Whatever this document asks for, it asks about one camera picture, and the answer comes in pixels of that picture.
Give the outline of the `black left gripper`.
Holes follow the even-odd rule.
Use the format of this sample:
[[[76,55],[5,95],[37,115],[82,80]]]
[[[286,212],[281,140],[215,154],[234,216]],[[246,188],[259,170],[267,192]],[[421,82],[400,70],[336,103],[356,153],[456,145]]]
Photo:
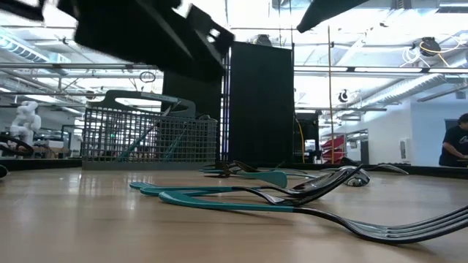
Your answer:
[[[187,28],[174,12],[180,5],[181,0],[58,0],[58,8],[76,19],[74,41],[81,46],[195,80],[218,80],[225,71],[221,56],[234,34],[190,4],[187,21],[215,48],[191,54],[177,32]]]

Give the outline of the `knife with turquoise handle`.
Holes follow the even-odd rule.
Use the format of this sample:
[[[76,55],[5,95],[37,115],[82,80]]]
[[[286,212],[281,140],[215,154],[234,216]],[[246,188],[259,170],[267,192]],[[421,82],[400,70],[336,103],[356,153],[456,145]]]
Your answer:
[[[123,153],[121,153],[116,161],[121,162],[124,159],[126,159],[130,153],[146,138],[146,136],[155,130],[156,127],[159,127],[160,124],[159,122],[156,122],[151,128],[147,129],[145,132],[143,132],[138,139],[136,139]]]
[[[188,123],[186,122],[183,126],[183,129],[181,130],[181,133],[171,142],[169,148],[165,151],[163,161],[168,161],[171,158],[173,152],[178,147],[178,144],[180,143],[182,137],[186,134],[187,126]]]

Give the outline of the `silver spoon bowl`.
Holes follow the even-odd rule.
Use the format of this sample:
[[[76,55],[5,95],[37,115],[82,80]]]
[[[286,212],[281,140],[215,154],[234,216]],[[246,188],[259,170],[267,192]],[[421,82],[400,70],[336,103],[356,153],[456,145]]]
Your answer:
[[[339,171],[348,171],[351,172],[356,169],[356,166],[343,166],[339,168]],[[366,186],[370,182],[371,178],[369,173],[360,168],[351,178],[344,182],[347,186],[352,187],[362,187]]]

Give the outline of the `black folding partition screen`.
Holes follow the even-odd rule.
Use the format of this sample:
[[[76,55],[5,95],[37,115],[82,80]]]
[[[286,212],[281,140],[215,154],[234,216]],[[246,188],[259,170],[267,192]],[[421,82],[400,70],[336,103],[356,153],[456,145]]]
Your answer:
[[[195,103],[218,121],[215,159],[278,164],[293,154],[294,73],[290,49],[235,42],[227,82],[165,72],[162,93]]]

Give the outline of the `grey mesh cutlery basket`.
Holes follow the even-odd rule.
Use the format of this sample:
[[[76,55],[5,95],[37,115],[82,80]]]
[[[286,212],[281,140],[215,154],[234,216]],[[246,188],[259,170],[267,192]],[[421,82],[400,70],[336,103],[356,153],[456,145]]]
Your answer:
[[[121,162],[117,157],[156,122],[160,126]],[[188,123],[168,161],[165,151]],[[197,169],[216,160],[217,121],[196,113],[186,99],[142,91],[111,90],[86,107],[81,143],[85,170]]]

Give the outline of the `black equipment box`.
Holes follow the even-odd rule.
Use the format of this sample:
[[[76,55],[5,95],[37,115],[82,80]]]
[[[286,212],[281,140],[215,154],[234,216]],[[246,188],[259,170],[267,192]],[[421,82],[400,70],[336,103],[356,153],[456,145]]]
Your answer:
[[[321,155],[319,123],[316,113],[296,113],[293,153],[297,162],[313,164]]]

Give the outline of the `red tool cart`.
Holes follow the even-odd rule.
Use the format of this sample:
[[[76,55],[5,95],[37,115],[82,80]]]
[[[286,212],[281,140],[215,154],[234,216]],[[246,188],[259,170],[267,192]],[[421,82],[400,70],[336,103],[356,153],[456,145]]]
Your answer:
[[[325,164],[340,164],[346,156],[345,149],[344,135],[329,137],[326,142],[321,144],[323,162]]]

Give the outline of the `white robot figure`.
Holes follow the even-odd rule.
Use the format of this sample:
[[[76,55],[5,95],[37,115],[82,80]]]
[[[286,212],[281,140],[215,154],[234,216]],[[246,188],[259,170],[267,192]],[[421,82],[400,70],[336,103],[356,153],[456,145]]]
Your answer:
[[[33,145],[34,133],[41,128],[41,117],[36,114],[38,103],[24,101],[17,107],[16,117],[10,126],[10,134],[19,137],[28,145]]]

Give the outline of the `person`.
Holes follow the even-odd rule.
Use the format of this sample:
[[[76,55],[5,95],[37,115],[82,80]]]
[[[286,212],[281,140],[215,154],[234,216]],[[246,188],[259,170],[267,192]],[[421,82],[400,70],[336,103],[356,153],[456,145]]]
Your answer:
[[[461,115],[457,123],[445,132],[439,156],[442,167],[468,167],[468,113]]]

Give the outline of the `silver ventilation duct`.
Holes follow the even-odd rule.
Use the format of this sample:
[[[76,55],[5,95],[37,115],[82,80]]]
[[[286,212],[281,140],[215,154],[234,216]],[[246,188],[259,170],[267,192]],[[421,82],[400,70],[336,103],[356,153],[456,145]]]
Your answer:
[[[363,100],[361,106],[370,107],[376,104],[390,104],[439,85],[449,83],[452,80],[462,80],[466,78],[468,78],[468,72],[458,74],[433,73],[412,80],[402,80]]]

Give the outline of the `white wall box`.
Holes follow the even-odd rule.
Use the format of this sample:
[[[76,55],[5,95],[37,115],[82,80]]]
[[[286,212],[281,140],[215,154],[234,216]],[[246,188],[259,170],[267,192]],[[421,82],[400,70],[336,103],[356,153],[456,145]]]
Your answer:
[[[410,163],[412,160],[411,139],[403,138],[399,140],[400,159],[404,163]]]

